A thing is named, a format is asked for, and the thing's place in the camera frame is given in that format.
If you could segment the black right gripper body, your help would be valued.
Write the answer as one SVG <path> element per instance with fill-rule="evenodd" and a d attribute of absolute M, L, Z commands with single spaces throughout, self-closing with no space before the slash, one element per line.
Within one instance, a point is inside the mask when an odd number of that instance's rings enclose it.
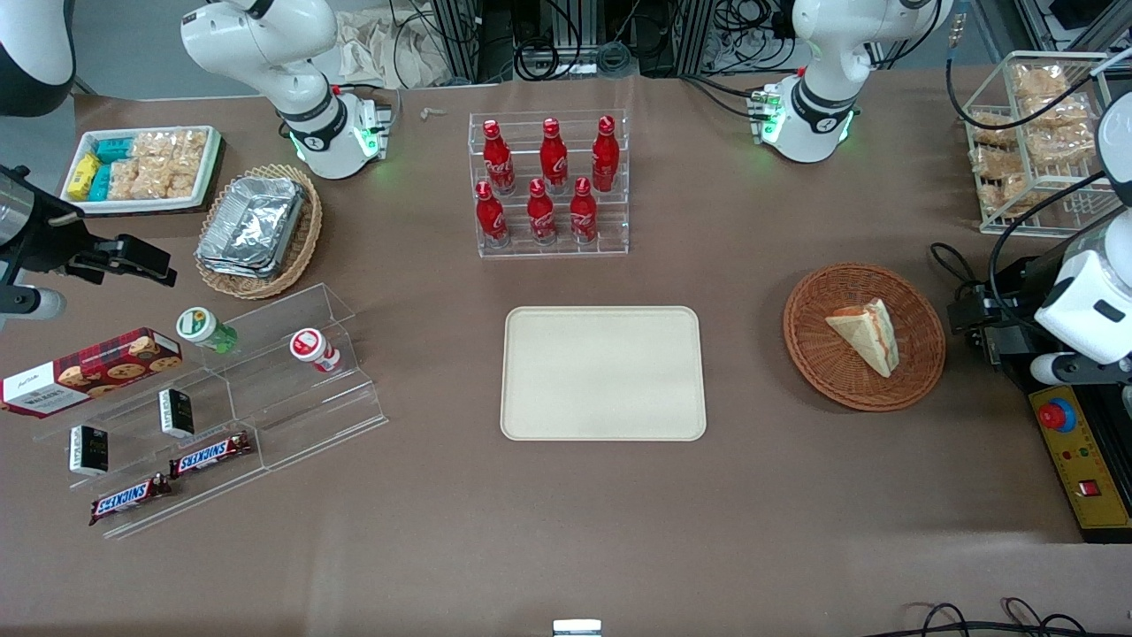
<path fill-rule="evenodd" d="M 54 272 L 101 285 L 119 242 L 91 234 L 76 209 L 40 190 L 3 196 L 3 257 L 12 270 Z"/>

